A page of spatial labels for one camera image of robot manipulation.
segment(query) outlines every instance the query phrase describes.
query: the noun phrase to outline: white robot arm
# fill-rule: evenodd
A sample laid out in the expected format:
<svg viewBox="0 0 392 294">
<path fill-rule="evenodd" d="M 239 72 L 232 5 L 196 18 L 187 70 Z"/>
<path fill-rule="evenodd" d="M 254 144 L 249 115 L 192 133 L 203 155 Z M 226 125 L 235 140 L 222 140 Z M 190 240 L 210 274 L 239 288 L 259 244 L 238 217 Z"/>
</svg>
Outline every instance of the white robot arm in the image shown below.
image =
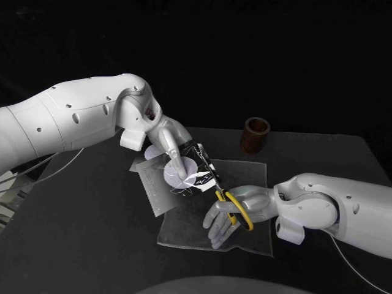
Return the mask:
<svg viewBox="0 0 392 294">
<path fill-rule="evenodd" d="M 96 144 L 119 130 L 121 145 L 137 151 L 148 135 L 186 178 L 179 146 L 192 136 L 163 115 L 147 82 L 131 74 L 66 81 L 0 108 L 0 175 L 34 158 Z"/>
<path fill-rule="evenodd" d="M 274 189 L 242 186 L 229 192 L 242 203 L 252 222 L 278 216 L 275 230 L 281 239 L 300 244 L 304 228 L 320 229 L 337 240 L 392 259 L 390 187 L 304 173 Z M 226 212 L 238 213 L 233 204 L 215 203 L 206 214 L 205 228 L 210 227 L 216 215 Z M 216 248 L 236 229 L 226 223 L 228 218 L 218 217 L 218 220 L 225 224 L 212 226 L 209 233 Z"/>
</svg>

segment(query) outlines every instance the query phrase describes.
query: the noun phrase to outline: cable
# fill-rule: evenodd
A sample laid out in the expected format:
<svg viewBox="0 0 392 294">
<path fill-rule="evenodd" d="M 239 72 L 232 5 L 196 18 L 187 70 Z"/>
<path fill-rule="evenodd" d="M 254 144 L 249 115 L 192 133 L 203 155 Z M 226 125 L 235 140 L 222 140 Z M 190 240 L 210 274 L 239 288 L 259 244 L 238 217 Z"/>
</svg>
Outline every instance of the cable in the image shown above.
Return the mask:
<svg viewBox="0 0 392 294">
<path fill-rule="evenodd" d="M 350 265 L 350 263 L 349 263 L 349 261 L 347 261 L 347 259 L 346 259 L 346 257 L 344 257 L 344 255 L 343 255 L 343 253 L 341 253 L 341 251 L 340 251 L 340 248 L 339 248 L 339 246 L 337 246 L 337 243 L 336 243 L 336 241 L 334 241 L 334 238 L 333 238 L 333 236 L 330 236 L 331 237 L 331 241 L 333 241 L 333 243 L 334 243 L 334 245 L 336 245 L 336 248 L 337 248 L 337 250 L 339 250 L 339 253 L 340 253 L 340 255 L 341 255 L 341 257 L 343 257 L 343 259 L 344 259 L 344 261 L 346 261 L 346 263 L 347 263 L 347 265 L 350 266 L 350 268 L 352 268 L 352 270 L 353 270 L 353 272 L 356 272 L 356 274 L 359 275 L 359 277 L 362 277 L 362 279 L 379 290 L 379 291 L 382 291 L 385 294 L 390 294 L 389 292 L 386 292 L 385 290 L 382 290 L 363 276 L 362 276 L 362 274 L 356 271 L 356 269 L 353 268 L 353 266 Z"/>
<path fill-rule="evenodd" d="M 82 151 L 83 151 L 83 149 L 81 149 L 81 151 L 76 153 L 73 159 L 72 159 L 72 160 L 63 165 L 63 168 L 66 168 L 66 166 L 73 162 L 75 158 L 78 158 L 78 156 L 79 156 L 79 154 L 81 154 Z M 52 173 L 52 175 L 49 175 L 45 179 L 39 179 L 39 181 L 36 181 L 36 182 L 33 182 L 33 183 L 30 183 L 30 184 L 27 184 L 27 185 L 23 185 L 23 186 L 20 186 L 20 187 L 6 189 L 6 190 L 0 191 L 0 193 L 3 193 L 3 192 L 6 192 L 6 191 L 10 191 L 10 190 L 20 189 L 20 188 L 23 188 L 23 187 L 26 187 L 26 186 L 33 186 L 33 185 L 36 185 L 37 183 L 46 181 L 53 175 L 56 175 L 58 173 L 60 173 L 60 171 L 63 170 L 63 168 L 59 169 L 55 173 Z"/>
<path fill-rule="evenodd" d="M 11 179 L 19 178 L 20 176 L 23 176 L 26 173 L 29 173 L 32 170 L 34 170 L 42 164 L 45 164 L 59 153 L 55 153 L 49 158 L 46 158 L 39 164 L 36 164 L 33 167 L 30 167 L 26 171 L 23 171 L 19 175 L 11 176 L 9 179 L 4 179 L 3 181 L 0 181 L 0 185 L 3 183 L 6 183 L 7 181 L 10 181 Z"/>
</svg>

